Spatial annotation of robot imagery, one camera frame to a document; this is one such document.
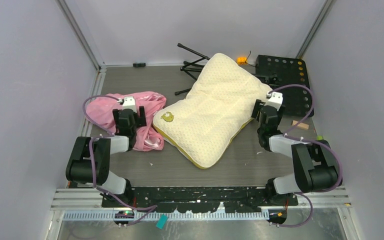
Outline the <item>pink pillowcase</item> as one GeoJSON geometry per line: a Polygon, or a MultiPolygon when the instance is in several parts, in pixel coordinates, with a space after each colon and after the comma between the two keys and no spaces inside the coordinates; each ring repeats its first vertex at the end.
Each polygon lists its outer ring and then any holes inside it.
{"type": "Polygon", "coordinates": [[[86,100],[83,103],[83,113],[91,123],[106,131],[110,136],[114,136],[116,127],[112,111],[122,110],[122,106],[118,103],[118,100],[127,96],[134,97],[137,114],[139,113],[139,107],[144,106],[147,123],[146,126],[137,128],[135,136],[125,136],[128,139],[128,150],[141,152],[162,150],[164,147],[164,138],[153,128],[152,122],[154,115],[163,109],[167,99],[157,92],[144,91],[127,95],[117,93],[95,95],[94,100],[91,102],[86,100]]]}

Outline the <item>cream textured pillow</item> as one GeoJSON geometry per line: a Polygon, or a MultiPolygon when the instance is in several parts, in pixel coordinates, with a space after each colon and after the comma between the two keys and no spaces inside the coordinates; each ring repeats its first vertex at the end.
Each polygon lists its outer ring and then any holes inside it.
{"type": "Polygon", "coordinates": [[[182,100],[158,111],[155,130],[200,169],[215,165],[272,88],[223,53],[205,64],[182,100]]]}

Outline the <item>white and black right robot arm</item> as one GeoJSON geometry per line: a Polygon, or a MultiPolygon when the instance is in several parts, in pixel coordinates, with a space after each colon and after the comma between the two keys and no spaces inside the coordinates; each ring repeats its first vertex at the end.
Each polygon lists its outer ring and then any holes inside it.
{"type": "Polygon", "coordinates": [[[286,195],[328,192],[343,183],[340,165],[327,141],[304,141],[278,129],[283,110],[283,106],[276,109],[257,99],[251,114],[259,123],[259,145],[292,160],[293,173],[271,178],[265,185],[265,198],[271,205],[279,205],[286,195]]]}

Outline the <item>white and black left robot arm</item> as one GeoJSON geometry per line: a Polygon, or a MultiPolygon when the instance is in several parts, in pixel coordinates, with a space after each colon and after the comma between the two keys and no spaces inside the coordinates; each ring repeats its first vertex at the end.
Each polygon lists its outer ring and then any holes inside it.
{"type": "Polygon", "coordinates": [[[121,207],[128,207],[134,199],[129,180],[110,171],[111,155],[131,151],[137,141],[137,128],[147,125],[145,108],[115,109],[115,136],[92,139],[79,136],[69,157],[65,176],[78,184],[96,184],[99,189],[114,194],[121,207]]]}

